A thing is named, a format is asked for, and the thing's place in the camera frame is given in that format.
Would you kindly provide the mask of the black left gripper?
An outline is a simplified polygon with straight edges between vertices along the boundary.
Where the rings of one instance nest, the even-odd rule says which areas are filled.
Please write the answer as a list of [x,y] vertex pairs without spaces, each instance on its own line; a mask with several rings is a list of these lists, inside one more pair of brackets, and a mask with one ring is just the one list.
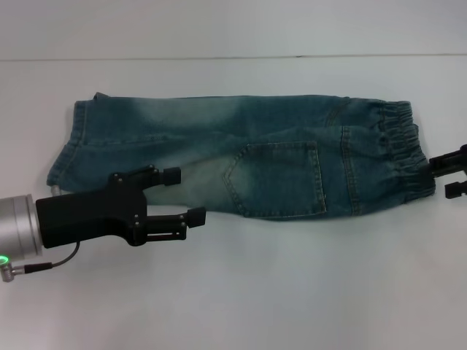
[[43,247],[49,249],[104,236],[123,238],[130,246],[156,241],[184,241],[189,228],[205,225],[204,207],[173,215],[147,216],[143,190],[181,183],[181,169],[149,165],[115,173],[99,190],[36,201]]

